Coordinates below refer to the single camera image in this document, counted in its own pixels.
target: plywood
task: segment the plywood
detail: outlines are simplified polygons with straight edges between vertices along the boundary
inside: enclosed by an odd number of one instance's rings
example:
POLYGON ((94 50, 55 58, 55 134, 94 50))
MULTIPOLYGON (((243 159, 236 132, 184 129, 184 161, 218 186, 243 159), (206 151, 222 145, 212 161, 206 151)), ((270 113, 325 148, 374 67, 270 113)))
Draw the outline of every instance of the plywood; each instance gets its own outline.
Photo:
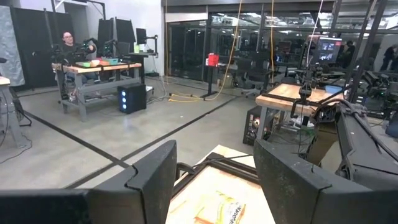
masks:
POLYGON ((10 79, 6 77, 0 77, 0 85, 10 85, 10 79))
MULTIPOLYGON (((139 68, 142 65, 140 63, 135 63, 132 65, 128 65, 125 63, 120 63, 119 65, 114 65, 114 66, 105 66, 104 71, 111 71, 111 70, 119 70, 119 69, 128 69, 128 68, 139 68)), ((61 65, 53 63, 52 68, 61 70, 61 65)), ((95 68, 80 68, 80 67, 74 67, 74 66, 63 66, 63 71, 64 72, 72 72, 75 74, 78 73, 87 73, 87 72, 100 72, 102 69, 100 67, 95 67, 95 68)))
MULTIPOLYGON (((275 89, 270 91, 269 93, 272 95, 278 95, 278 96, 299 99, 300 98, 299 90, 300 90, 300 86, 282 83, 279 86, 277 86, 275 89)), ((331 94, 327 93, 325 90, 312 89, 312 94, 308 98, 308 100, 316 102, 316 101, 323 100, 323 99, 329 97, 330 95, 331 94)), ((335 99, 335 98, 343 99, 344 96, 343 96, 343 94, 340 94, 340 95, 333 97, 333 99, 335 99)), ((285 100, 278 100, 278 99, 266 97, 266 96, 258 96, 256 98, 256 103, 259 106, 265 106, 265 107, 270 107, 270 108, 284 110, 284 111, 290 111, 293 106, 292 102, 285 101, 285 100)), ((301 109, 302 109, 302 105, 297 105, 296 113, 301 113, 301 109)), ((304 106, 303 114, 306 116, 311 115, 316 109, 317 109, 316 106, 304 106)))
MULTIPOLYGON (((245 153, 223 146, 217 146, 211 152, 221 154, 225 157, 245 155, 245 153)), ((254 167, 253 157, 234 160, 254 167)), ((222 192, 236 199, 238 202, 246 204, 244 215, 239 223, 275 223, 267 200, 259 185, 210 166, 205 168, 172 199, 166 223, 194 223, 198 204, 203 200, 203 196, 211 195, 216 191, 222 192)))

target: black box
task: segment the black box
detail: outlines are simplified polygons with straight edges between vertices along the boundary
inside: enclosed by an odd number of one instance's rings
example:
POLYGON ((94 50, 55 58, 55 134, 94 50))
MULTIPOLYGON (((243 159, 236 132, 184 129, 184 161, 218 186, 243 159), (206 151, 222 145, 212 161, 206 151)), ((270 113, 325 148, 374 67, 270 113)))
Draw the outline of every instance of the black box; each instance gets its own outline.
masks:
POLYGON ((118 87, 119 110, 126 114, 147 108, 147 91, 145 84, 134 83, 118 87))
MULTIPOLYGON (((246 115, 246 122, 243 133, 243 144, 248 144, 250 146, 254 145, 254 141, 257 138, 257 130, 260 125, 261 116, 261 106, 256 106, 248 110, 246 115)), ((272 118, 270 123, 265 126, 263 139, 267 140, 271 135, 272 125, 274 124, 274 119, 272 118)))

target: gray fabric panel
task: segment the gray fabric panel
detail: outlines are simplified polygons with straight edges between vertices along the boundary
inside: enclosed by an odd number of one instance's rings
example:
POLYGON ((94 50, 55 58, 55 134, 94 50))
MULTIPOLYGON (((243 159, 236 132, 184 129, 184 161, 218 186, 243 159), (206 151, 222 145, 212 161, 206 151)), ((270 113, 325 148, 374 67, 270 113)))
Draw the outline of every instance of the gray fabric panel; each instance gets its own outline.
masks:
POLYGON ((0 34, 0 57, 7 59, 0 64, 0 73, 10 79, 11 86, 25 85, 10 8, 6 6, 0 6, 0 34))

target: gray floor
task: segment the gray floor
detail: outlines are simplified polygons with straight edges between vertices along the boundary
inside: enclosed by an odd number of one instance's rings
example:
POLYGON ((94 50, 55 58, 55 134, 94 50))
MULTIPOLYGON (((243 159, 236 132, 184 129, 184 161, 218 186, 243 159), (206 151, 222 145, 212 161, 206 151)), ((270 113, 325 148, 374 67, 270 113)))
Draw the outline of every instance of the gray floor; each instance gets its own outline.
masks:
MULTIPOLYGON (((169 82, 178 82, 179 85, 166 85, 168 92, 178 95, 202 95, 207 89, 207 84, 202 82, 175 78, 170 78, 169 82)), ((146 83, 155 87, 157 96, 161 95, 160 82, 147 79, 146 83)), ((85 123, 79 120, 77 110, 63 114, 57 103, 59 93, 48 92, 50 90, 23 93, 47 92, 20 98, 24 109, 119 159, 231 100, 220 109, 127 159, 128 164, 169 139, 177 140, 178 161, 191 165, 218 144, 246 153, 252 152, 252 147, 244 145, 242 138, 246 112, 256 104, 253 99, 236 97, 240 96, 239 90, 225 90, 227 94, 220 94, 211 101, 155 102, 148 105, 146 110, 130 115, 118 112, 117 103, 110 100, 88 110, 88 121, 85 123)), ((173 99, 190 101, 186 98, 173 99)), ((33 146, 21 156, 0 164, 0 189, 63 188, 111 163, 107 158, 36 120, 32 127, 23 128, 23 131, 32 140, 33 146)), ((391 138, 386 137, 385 141, 397 144, 391 138)), ((0 150, 0 162, 22 150, 15 149, 12 138, 8 136, 0 150)), ((79 187, 94 187, 122 170, 120 166, 113 166, 79 187)))

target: man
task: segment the man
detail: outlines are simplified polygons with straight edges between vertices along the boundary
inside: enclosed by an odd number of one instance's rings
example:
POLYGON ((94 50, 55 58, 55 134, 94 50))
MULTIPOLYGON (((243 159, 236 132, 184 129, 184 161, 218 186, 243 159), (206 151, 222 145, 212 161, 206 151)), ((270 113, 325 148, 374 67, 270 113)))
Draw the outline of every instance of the man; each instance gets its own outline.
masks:
MULTIPOLYGON (((75 43, 75 41, 73 40, 73 36, 71 35, 70 32, 67 32, 67 31, 64 32, 62 34, 62 40, 63 40, 62 50, 64 52, 71 52, 71 53, 72 52, 76 52, 81 47, 81 44, 75 43)), ((89 54, 94 53, 95 50, 96 50, 95 47, 92 46, 92 45, 88 46, 88 48, 90 50, 88 52, 89 54)), ((67 72, 67 77, 75 78, 75 74, 67 72)), ((86 84, 88 80, 97 80, 97 79, 98 79, 98 77, 97 77, 96 73, 94 73, 94 72, 88 72, 88 73, 82 73, 81 74, 81 81, 83 82, 83 84, 86 84)), ((77 93, 77 90, 74 90, 71 93, 71 95, 70 95, 70 100, 71 101, 76 100, 76 93, 77 93)))
POLYGON ((351 63, 355 52, 354 42, 352 40, 347 41, 347 50, 341 56, 343 68, 347 68, 351 63))
POLYGON ((394 69, 396 65, 394 65, 394 58, 395 58, 395 52, 397 51, 398 44, 394 44, 387 48, 386 52, 384 53, 384 58, 383 58, 383 64, 381 65, 380 71, 385 71, 388 68, 388 65, 390 64, 390 61, 393 61, 391 64, 391 70, 394 69))

